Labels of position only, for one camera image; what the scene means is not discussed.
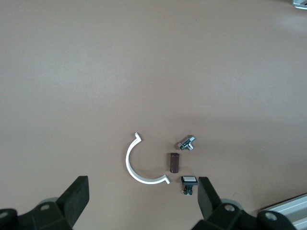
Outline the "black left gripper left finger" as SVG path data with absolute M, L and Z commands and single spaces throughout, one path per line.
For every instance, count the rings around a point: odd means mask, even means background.
M 90 199 L 88 176 L 79 176 L 60 197 L 41 201 L 29 212 L 0 210 L 2 230 L 71 230 Z

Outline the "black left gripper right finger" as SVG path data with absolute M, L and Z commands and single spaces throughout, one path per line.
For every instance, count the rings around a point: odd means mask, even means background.
M 198 204 L 203 216 L 194 230 L 294 230 L 290 220 L 275 211 L 260 211 L 256 217 L 238 206 L 223 203 L 209 178 L 198 179 Z

